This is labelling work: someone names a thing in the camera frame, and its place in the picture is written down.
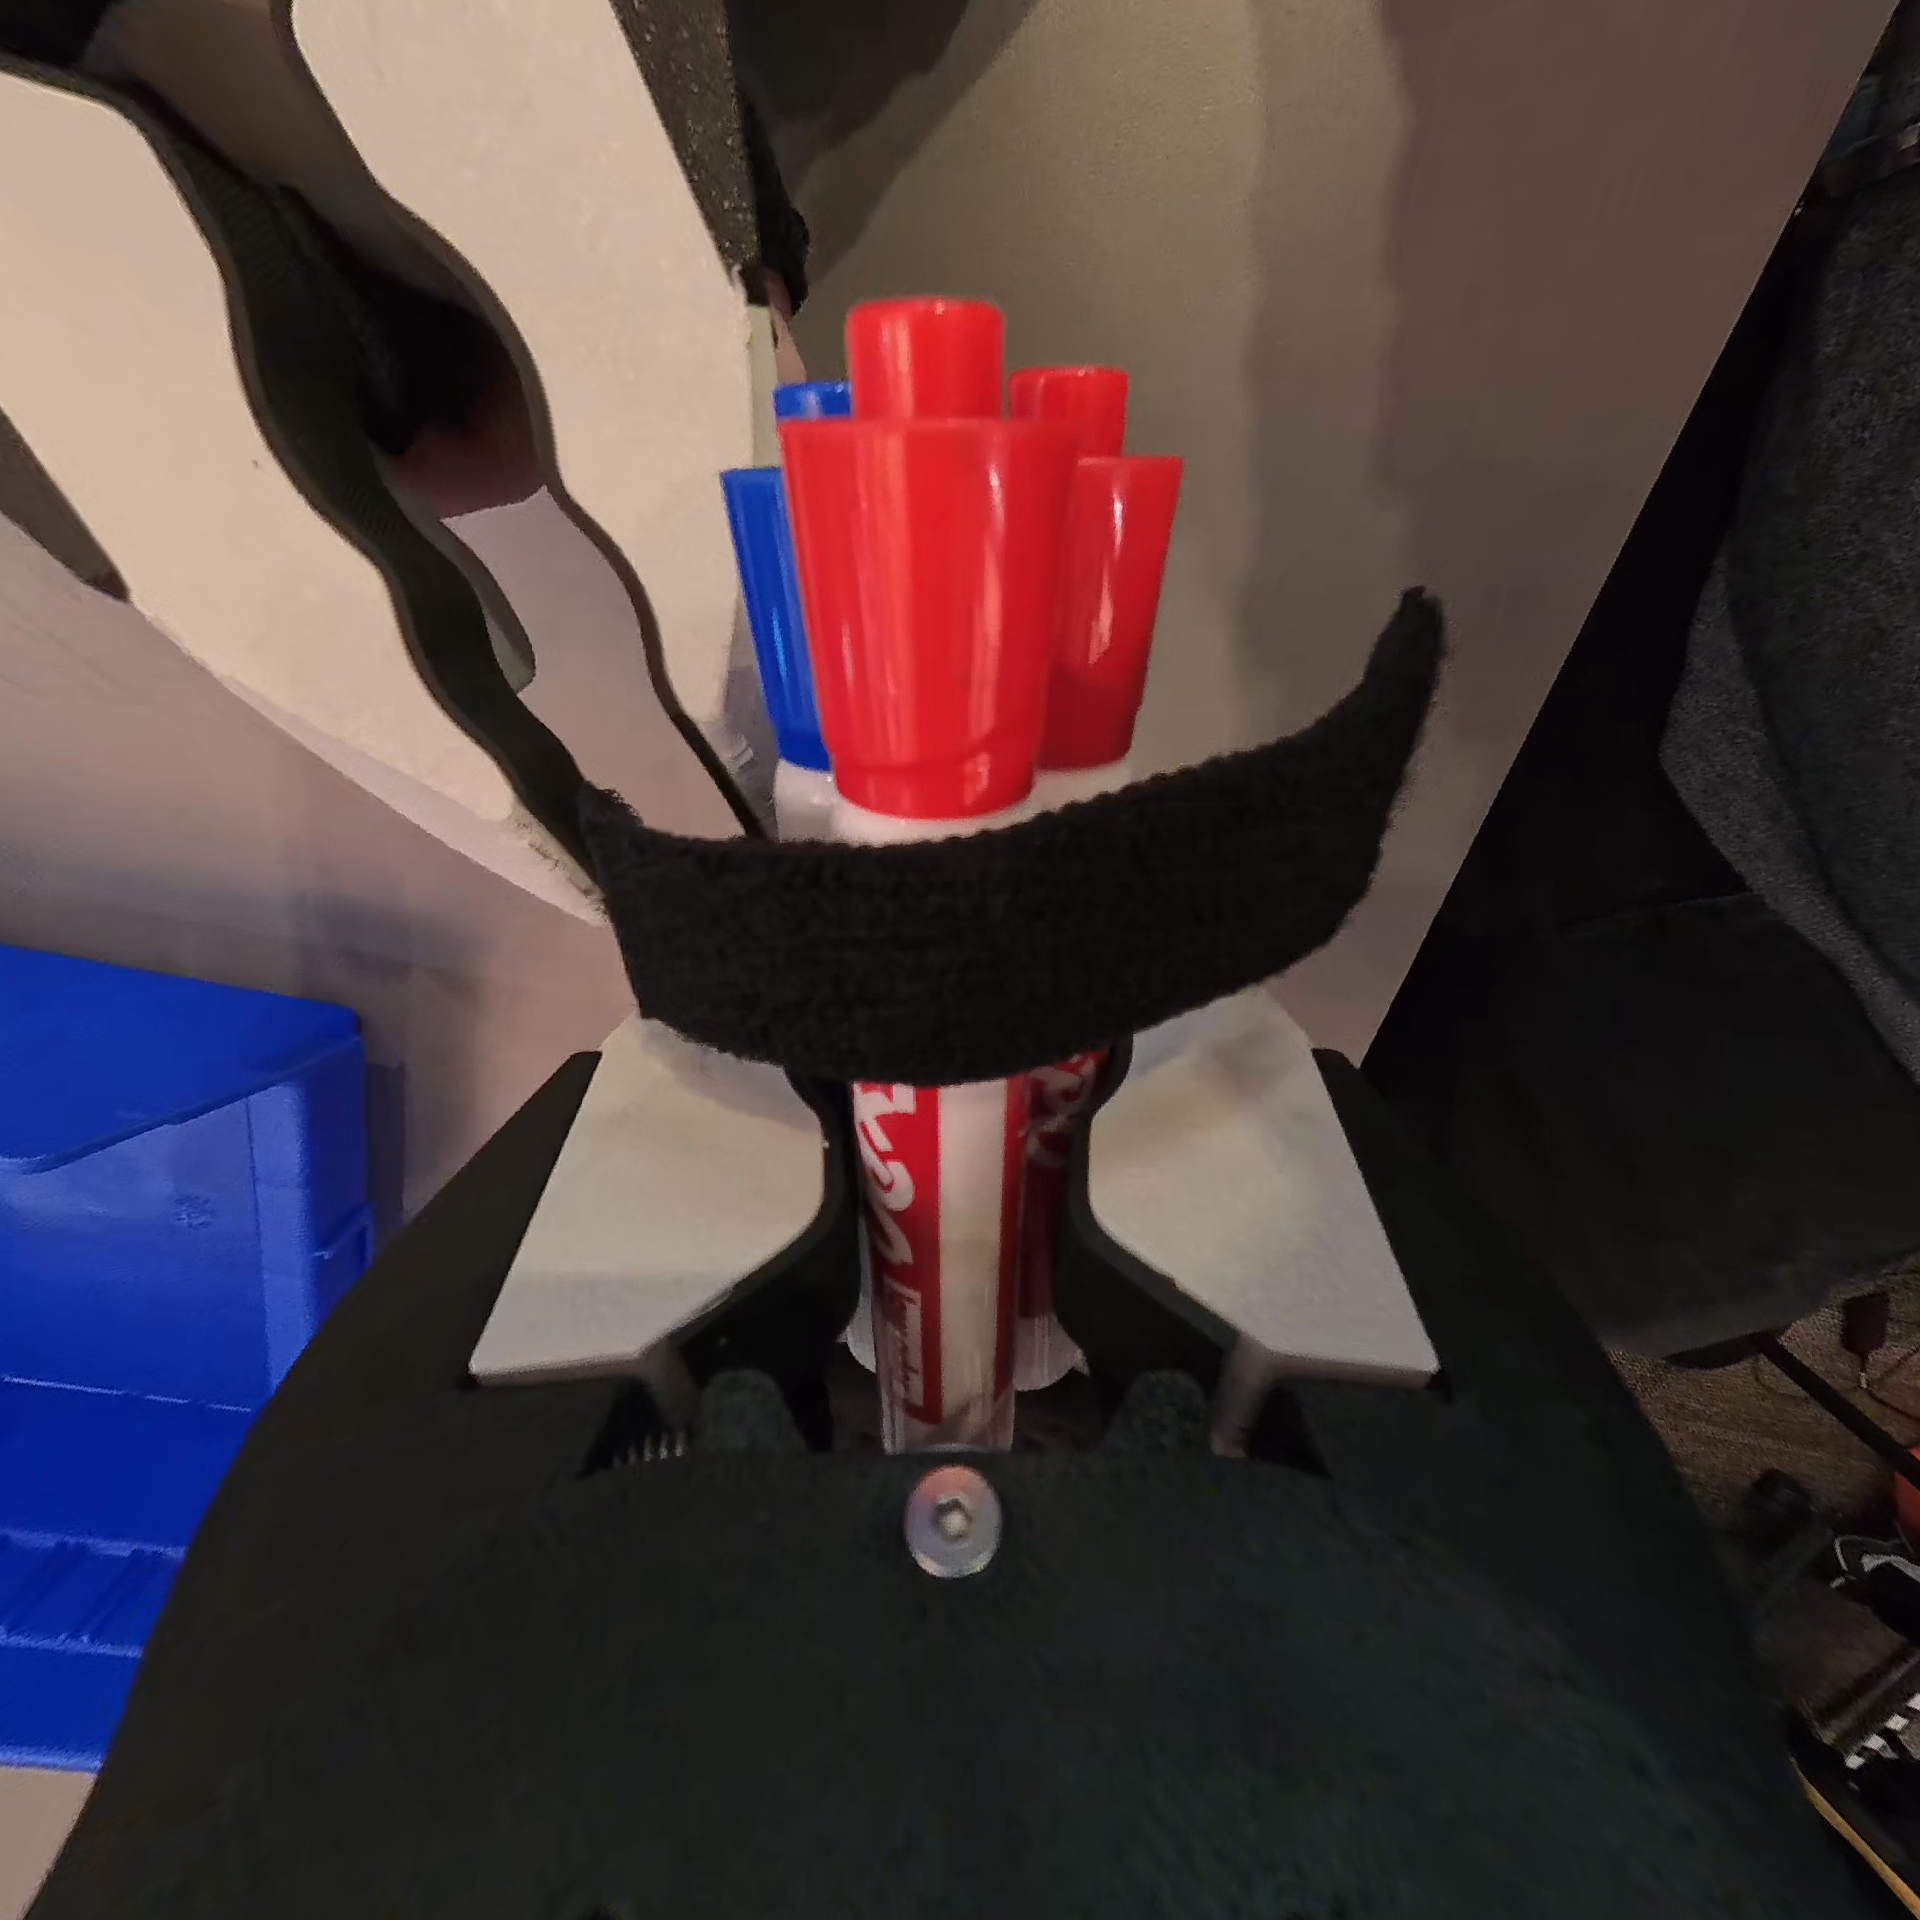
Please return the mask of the person's grey sweater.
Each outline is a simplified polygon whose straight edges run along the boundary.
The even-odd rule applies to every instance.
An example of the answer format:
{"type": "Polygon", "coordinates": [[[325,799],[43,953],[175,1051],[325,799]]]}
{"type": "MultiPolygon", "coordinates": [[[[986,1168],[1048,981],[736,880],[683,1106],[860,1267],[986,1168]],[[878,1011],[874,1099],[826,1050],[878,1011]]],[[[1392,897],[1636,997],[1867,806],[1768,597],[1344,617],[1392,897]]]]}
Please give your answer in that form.
{"type": "Polygon", "coordinates": [[[1916,162],[1818,214],[1661,763],[1916,1078],[1916,162]]]}

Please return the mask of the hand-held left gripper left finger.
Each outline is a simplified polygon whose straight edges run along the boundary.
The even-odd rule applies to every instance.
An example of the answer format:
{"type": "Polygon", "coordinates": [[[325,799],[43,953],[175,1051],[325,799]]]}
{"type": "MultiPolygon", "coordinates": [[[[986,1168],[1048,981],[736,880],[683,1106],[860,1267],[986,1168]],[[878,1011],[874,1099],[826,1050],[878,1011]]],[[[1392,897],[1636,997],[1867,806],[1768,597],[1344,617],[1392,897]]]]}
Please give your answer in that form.
{"type": "Polygon", "coordinates": [[[838,1095],[630,1016],[598,1051],[471,1377],[638,1386],[656,1433],[688,1433],[722,1375],[802,1401],[854,1305],[838,1095]]]}

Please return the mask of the blue plastic bin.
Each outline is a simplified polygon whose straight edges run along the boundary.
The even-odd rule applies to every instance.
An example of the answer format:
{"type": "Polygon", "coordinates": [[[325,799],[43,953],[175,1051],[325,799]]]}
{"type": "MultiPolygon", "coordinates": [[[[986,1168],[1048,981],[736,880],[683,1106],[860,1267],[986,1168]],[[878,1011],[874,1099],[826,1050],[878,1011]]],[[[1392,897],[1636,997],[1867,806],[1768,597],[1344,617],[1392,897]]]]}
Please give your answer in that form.
{"type": "Polygon", "coordinates": [[[7,1767],[101,1767],[219,1482],[373,1253],[351,1011],[2,950],[7,1767]]]}

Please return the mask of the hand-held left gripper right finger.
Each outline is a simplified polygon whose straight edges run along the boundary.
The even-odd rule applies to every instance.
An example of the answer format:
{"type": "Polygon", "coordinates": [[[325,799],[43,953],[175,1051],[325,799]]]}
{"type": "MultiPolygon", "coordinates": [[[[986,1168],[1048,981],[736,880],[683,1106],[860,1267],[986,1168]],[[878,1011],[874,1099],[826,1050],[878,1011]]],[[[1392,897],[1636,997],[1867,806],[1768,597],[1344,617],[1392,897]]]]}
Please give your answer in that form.
{"type": "Polygon", "coordinates": [[[1250,1448],[1277,1386],[1427,1387],[1432,1339],[1327,1080],[1271,989],[1147,1030],[1086,1137],[1086,1238],[1176,1333],[1144,1367],[1211,1370],[1215,1451],[1250,1448]]]}

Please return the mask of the black office chair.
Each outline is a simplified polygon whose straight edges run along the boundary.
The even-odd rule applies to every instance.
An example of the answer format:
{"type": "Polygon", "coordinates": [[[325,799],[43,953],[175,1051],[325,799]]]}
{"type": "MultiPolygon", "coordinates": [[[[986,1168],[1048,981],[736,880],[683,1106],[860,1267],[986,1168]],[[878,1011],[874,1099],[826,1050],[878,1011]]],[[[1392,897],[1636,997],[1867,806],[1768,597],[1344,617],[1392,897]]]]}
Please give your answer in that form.
{"type": "Polygon", "coordinates": [[[1916,1261],[1916,1083],[1755,899],[1438,919],[1363,1067],[1606,1347],[1782,1329],[1916,1261]]]}

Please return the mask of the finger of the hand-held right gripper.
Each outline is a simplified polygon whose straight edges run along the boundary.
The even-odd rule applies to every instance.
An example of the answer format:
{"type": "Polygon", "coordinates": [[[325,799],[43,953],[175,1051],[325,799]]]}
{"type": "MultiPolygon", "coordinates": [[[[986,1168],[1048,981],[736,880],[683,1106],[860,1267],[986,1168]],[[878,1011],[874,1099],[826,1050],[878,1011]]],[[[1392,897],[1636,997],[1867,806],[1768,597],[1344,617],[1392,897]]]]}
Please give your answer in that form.
{"type": "Polygon", "coordinates": [[[738,585],[720,473],[770,328],[725,264],[613,5],[288,5],[381,198],[467,279],[535,431],[535,513],[452,523],[535,594],[535,714],[647,825],[763,837],[712,731],[738,585]]]}
{"type": "Polygon", "coordinates": [[[410,515],[278,207],[156,106],[5,63],[5,414],[142,614],[476,867],[606,918],[573,757],[410,515]]]}

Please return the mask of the red cap whiteboard marker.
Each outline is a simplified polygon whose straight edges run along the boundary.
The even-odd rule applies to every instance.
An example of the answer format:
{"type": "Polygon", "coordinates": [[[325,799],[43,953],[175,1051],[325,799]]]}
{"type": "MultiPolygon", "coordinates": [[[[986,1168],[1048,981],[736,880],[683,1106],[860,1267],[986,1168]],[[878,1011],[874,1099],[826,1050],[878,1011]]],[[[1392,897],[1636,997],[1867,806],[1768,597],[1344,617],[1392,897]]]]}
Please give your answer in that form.
{"type": "Polygon", "coordinates": [[[856,907],[853,1083],[890,1455],[1005,1450],[1023,1074],[967,1038],[1002,965],[962,855],[1021,822],[1038,773],[1064,427],[997,421],[786,424],[836,855],[856,907]]]}
{"type": "Polygon", "coordinates": [[[1125,453],[1131,378],[1122,368],[1014,368],[1005,382],[1011,419],[1067,426],[1083,461],[1125,453]]]}
{"type": "Polygon", "coordinates": [[[860,424],[1003,419],[1003,317],[946,296],[869,301],[843,329],[860,424]]]}
{"type": "MultiPolygon", "coordinates": [[[[1134,777],[1131,749],[1160,609],[1184,462],[1088,455],[1071,475],[1053,621],[1047,723],[1026,815],[1092,801],[1134,777]]],[[[1083,1128],[1106,1050],[1078,1050],[1026,1078],[1029,1122],[1014,1269],[1014,1390],[1043,1390],[1077,1365],[1053,1310],[1053,1234],[1067,1149],[1083,1128]]]]}

